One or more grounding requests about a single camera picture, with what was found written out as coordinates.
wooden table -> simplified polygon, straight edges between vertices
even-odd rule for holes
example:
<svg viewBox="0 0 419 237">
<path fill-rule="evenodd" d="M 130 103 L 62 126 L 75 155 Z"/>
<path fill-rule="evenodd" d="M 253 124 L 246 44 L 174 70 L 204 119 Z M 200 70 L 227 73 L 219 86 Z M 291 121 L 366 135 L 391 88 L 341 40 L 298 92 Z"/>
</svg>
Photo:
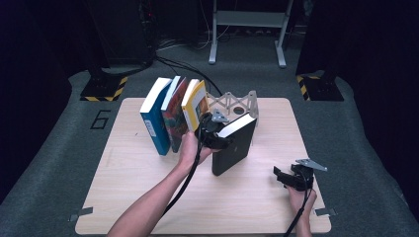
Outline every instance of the wooden table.
<svg viewBox="0 0 419 237">
<path fill-rule="evenodd" d="M 106 234 L 118 217 L 175 166 L 178 154 L 159 156 L 139 115 L 143 98 L 125 99 L 111 131 L 92 186 L 76 224 L 81 235 Z M 288 191 L 274 166 L 291 174 L 307 153 L 287 99 L 258 98 L 259 122 L 248 156 L 216 177 L 211 157 L 201 164 L 188 188 L 152 234 L 285 233 L 293 221 Z M 319 187 L 314 208 L 323 208 Z M 331 229 L 328 216 L 310 216 L 311 231 Z"/>
</svg>

human arm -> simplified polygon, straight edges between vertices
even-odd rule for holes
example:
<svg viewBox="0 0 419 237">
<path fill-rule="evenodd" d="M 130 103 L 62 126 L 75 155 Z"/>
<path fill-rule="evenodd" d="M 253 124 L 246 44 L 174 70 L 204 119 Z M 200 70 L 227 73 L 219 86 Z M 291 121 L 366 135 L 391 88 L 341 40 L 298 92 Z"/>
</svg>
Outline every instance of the human arm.
<svg viewBox="0 0 419 237">
<path fill-rule="evenodd" d="M 154 188 L 136 200 L 108 233 L 108 236 L 148 236 L 163 215 L 167 204 L 182 181 L 188 176 L 195 161 L 198 140 L 192 132 L 182 137 L 179 162 L 173 170 Z M 200 162 L 212 153 L 203 147 Z"/>
<path fill-rule="evenodd" d="M 302 207 L 304 201 L 305 192 L 297 191 L 292 187 L 287 186 L 287 190 L 290 193 L 290 205 L 293 210 L 293 214 L 297 215 L 298 211 Z M 304 212 L 298 220 L 298 223 L 295 227 L 295 232 L 297 237 L 311 237 L 310 230 L 310 213 L 313 208 L 314 202 L 317 199 L 317 193 L 315 190 L 308 190 L 310 194 L 307 200 L 307 203 L 304 207 Z"/>
</svg>

black equipment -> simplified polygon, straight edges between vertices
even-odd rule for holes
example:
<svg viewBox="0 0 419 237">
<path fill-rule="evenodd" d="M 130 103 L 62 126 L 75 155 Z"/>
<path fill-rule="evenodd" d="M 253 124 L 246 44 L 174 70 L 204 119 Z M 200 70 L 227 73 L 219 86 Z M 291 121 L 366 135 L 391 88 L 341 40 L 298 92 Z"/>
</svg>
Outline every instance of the black equipment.
<svg viewBox="0 0 419 237">
<path fill-rule="evenodd" d="M 293 175 L 283 173 L 274 166 L 274 174 L 277 176 L 277 181 L 298 191 L 312 189 L 314 181 L 312 168 L 303 165 L 291 165 L 291 170 L 294 172 Z"/>
<path fill-rule="evenodd" d="M 215 116 L 210 112 L 205 113 L 201 116 L 201 123 L 198 129 L 195 131 L 195 136 L 198 140 L 210 149 L 225 149 L 234 141 L 233 137 L 218 137 L 217 133 L 220 132 L 224 127 L 224 119 L 217 118 L 217 111 L 214 111 Z"/>
</svg>

black book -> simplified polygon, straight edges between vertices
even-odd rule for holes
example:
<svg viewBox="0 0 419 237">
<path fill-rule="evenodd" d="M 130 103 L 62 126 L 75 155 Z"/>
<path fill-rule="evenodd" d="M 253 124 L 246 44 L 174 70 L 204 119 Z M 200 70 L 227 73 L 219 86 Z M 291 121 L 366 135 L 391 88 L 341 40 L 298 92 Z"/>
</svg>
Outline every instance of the black book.
<svg viewBox="0 0 419 237">
<path fill-rule="evenodd" d="M 237 164 L 249 153 L 253 132 L 256 126 L 256 118 L 249 114 L 232 121 L 219 133 L 219 137 L 231 137 L 233 142 L 227 148 L 212 153 L 212 173 L 221 175 L 226 170 Z"/>
</svg>

metal stand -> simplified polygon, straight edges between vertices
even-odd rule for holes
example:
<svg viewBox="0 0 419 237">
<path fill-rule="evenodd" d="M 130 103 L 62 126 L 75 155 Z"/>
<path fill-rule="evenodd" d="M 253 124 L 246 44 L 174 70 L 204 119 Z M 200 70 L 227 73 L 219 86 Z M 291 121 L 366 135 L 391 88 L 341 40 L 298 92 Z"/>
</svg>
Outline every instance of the metal stand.
<svg viewBox="0 0 419 237">
<path fill-rule="evenodd" d="M 287 64 L 284 57 L 283 42 L 292 6 L 293 0 L 289 0 L 285 13 L 217 11 L 216 0 L 213 0 L 212 44 L 209 53 L 209 64 L 215 64 L 217 48 L 216 26 L 271 27 L 281 28 L 280 38 L 275 40 L 275 48 L 278 64 L 281 68 L 286 68 Z"/>
<path fill-rule="evenodd" d="M 241 116 L 244 113 L 249 113 L 252 118 L 259 118 L 258 98 L 256 96 L 256 91 L 250 91 L 246 96 L 242 98 L 237 98 L 230 92 L 226 92 L 219 98 L 214 97 L 210 93 L 207 93 L 207 96 L 209 98 L 209 107 L 212 109 L 217 109 L 217 106 L 220 106 L 230 120 L 233 120 L 235 119 L 234 117 Z M 243 109 L 242 113 L 238 113 L 236 110 L 237 108 Z"/>
</svg>

